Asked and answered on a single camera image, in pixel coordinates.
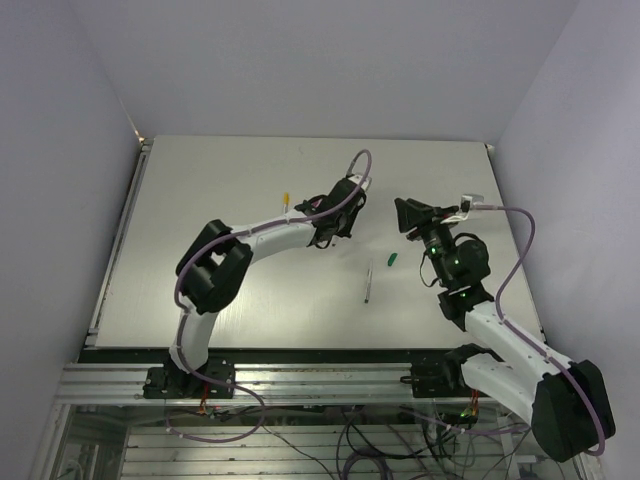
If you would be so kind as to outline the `green whiteboard marker pen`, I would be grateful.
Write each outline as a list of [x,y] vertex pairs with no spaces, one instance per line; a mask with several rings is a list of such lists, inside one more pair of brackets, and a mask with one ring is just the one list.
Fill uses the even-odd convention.
[[364,292],[364,304],[368,304],[371,298],[371,288],[373,281],[373,268],[374,268],[374,260],[371,258],[368,263],[366,283],[365,283],[365,292]]

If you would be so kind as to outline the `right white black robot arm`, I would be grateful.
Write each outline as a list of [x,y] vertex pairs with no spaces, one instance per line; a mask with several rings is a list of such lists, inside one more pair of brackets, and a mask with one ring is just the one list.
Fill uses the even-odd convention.
[[557,462],[602,455],[616,426],[600,369],[557,352],[511,320],[502,295],[483,285],[491,272],[486,243],[474,234],[451,232],[488,205],[473,195],[449,207],[401,198],[394,204],[400,233],[424,245],[423,256],[442,289],[443,316],[474,339],[447,353],[442,387],[455,396],[473,389],[498,401],[526,422]]

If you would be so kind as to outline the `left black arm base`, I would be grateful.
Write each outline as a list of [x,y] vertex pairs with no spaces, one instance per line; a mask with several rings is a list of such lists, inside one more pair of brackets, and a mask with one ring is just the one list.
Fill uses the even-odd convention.
[[204,382],[199,377],[180,370],[168,358],[162,367],[150,368],[143,385],[145,399],[231,399],[234,388],[236,370],[226,359],[209,357],[208,361],[197,369],[197,372],[221,385]]

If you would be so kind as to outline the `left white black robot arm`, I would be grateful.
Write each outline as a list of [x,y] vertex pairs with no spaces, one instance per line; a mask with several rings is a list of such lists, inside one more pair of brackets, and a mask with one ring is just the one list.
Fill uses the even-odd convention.
[[349,174],[327,195],[317,195],[262,224],[230,227],[209,222],[176,267],[174,301],[181,319],[170,356],[175,366],[168,384],[182,397],[203,387],[200,369],[208,361],[209,341],[219,313],[238,295],[249,267],[297,248],[324,249],[349,238],[366,203],[371,178]]

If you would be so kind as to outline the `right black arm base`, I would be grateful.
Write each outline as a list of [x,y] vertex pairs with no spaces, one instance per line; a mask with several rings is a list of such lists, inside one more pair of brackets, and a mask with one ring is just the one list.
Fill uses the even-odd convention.
[[433,359],[425,357],[418,363],[412,363],[409,374],[401,376],[399,382],[411,387],[414,399],[471,395],[472,389],[463,380],[461,367],[467,360],[480,354],[489,354],[496,361],[502,360],[491,349],[474,343],[464,344],[453,350],[442,351]]

